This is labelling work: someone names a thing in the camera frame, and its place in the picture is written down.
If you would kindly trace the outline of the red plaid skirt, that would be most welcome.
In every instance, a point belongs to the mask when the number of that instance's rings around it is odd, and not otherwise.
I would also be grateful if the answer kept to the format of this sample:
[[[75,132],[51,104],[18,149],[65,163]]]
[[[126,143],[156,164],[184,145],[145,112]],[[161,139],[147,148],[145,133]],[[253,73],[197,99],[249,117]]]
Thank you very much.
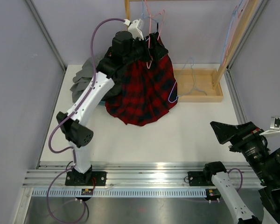
[[[122,92],[105,101],[107,112],[126,125],[156,122],[177,104],[177,83],[169,55],[152,62],[137,61],[127,67]]]

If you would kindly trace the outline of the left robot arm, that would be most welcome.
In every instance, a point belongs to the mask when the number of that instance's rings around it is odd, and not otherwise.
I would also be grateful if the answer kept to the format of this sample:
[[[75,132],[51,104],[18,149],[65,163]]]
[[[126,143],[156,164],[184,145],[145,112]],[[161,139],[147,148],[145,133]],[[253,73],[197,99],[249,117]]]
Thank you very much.
[[[105,94],[123,77],[127,66],[137,62],[159,61],[168,50],[158,40],[158,34],[149,34],[142,40],[128,31],[119,31],[112,39],[105,56],[99,61],[95,74],[76,103],[66,112],[56,116],[58,126],[69,142],[73,152],[73,164],[67,171],[67,186],[104,186],[106,172],[93,171],[87,158],[87,145],[93,138],[93,131],[87,122]]]

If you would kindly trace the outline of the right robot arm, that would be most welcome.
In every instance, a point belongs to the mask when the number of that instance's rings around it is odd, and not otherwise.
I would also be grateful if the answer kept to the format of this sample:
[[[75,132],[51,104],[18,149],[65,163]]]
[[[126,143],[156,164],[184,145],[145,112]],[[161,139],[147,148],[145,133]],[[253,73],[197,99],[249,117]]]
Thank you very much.
[[[241,180],[257,188],[263,206],[263,218],[259,220],[243,202],[238,190],[232,185],[227,170],[220,161],[206,163],[201,171],[189,171],[187,180],[191,187],[206,187],[205,199],[226,203],[236,224],[280,224],[280,148],[270,152],[268,136],[280,134],[280,116],[271,118],[269,130],[264,131],[252,122],[228,125],[210,123],[218,142],[230,143],[229,150],[241,153],[247,165],[240,171]]]

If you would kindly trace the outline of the dark grey dotted skirt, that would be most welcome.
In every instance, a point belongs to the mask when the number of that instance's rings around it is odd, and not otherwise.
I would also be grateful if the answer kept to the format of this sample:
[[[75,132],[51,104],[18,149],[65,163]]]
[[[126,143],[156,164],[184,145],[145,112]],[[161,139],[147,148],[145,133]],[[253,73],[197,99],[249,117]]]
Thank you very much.
[[[122,92],[122,83],[125,76],[126,69],[120,69],[111,75],[111,79],[114,82],[114,86],[105,94],[104,100],[115,97]]]

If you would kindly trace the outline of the blue wire hanger with plaid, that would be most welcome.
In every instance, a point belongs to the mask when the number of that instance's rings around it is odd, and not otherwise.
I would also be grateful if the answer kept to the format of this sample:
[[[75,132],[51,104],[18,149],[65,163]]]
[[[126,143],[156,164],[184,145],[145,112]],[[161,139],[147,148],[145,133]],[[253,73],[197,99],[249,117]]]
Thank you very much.
[[[141,19],[147,22],[149,33],[156,34],[160,31],[160,20],[159,17],[162,12],[153,13],[147,0],[141,0]]]

